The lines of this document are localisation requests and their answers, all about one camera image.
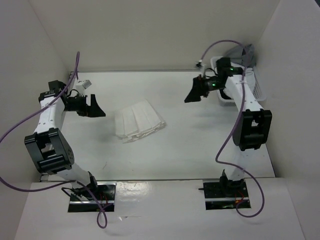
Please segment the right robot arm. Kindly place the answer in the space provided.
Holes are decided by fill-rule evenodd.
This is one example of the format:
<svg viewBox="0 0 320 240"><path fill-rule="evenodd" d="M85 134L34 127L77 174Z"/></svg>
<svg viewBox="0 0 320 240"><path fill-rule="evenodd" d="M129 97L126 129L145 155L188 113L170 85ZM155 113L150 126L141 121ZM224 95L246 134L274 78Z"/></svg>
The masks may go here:
<svg viewBox="0 0 320 240"><path fill-rule="evenodd" d="M192 80L192 88L185 103L200 102L210 92L228 92L237 109L238 117L227 137L237 146L236 157L226 166L233 167L231 173L223 172L219 178L219 192L232 196L244 187L246 175L245 157L248 152L258 150L267 142L272 121L272 112L265 110L255 98L246 77L243 65L232 63L228 57L220 57L213 67L214 75L207 77L205 70Z"/></svg>

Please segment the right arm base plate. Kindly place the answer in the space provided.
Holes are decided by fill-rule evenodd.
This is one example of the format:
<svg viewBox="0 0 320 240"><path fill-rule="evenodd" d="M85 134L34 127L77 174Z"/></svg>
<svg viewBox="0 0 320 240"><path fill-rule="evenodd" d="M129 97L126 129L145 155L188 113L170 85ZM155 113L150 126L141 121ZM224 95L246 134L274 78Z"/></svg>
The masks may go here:
<svg viewBox="0 0 320 240"><path fill-rule="evenodd" d="M238 203L240 203L239 209L251 208L247 185L244 181L239 186L228 188L224 188L223 184L217 180L204 181L198 190L204 195L207 211L235 209Z"/></svg>

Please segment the white pleated skirt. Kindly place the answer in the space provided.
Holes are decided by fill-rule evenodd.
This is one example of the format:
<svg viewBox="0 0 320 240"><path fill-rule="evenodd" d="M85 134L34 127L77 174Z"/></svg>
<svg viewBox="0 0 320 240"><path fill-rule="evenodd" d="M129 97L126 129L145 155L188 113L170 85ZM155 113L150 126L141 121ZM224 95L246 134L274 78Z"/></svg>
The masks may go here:
<svg viewBox="0 0 320 240"><path fill-rule="evenodd" d="M145 138L167 125L146 99L116 111L114 121L115 135L124 144Z"/></svg>

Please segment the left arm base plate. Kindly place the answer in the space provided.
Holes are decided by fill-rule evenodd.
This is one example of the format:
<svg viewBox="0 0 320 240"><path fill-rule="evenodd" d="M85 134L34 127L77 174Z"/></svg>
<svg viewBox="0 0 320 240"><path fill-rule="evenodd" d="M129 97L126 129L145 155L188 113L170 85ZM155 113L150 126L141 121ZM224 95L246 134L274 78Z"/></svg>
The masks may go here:
<svg viewBox="0 0 320 240"><path fill-rule="evenodd" d="M116 186L115 182L99 181L97 188L91 190L105 212L113 212L115 209ZM96 201L83 187L70 191L69 213L97 213L99 211L100 208Z"/></svg>

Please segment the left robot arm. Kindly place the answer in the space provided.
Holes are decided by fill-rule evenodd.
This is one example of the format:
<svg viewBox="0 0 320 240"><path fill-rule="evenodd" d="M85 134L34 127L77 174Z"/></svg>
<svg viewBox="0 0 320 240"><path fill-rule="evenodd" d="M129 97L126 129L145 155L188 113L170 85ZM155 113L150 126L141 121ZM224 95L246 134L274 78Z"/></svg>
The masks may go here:
<svg viewBox="0 0 320 240"><path fill-rule="evenodd" d="M105 117L94 94L85 95L85 88L77 83L71 90L66 84L54 80L49 90L39 95L43 110L33 134L24 138L24 145L41 174L57 175L70 181L72 192L78 197L93 200L102 196L105 187L98 185L95 177L75 162L75 155L61 132L66 112L75 112L80 117Z"/></svg>

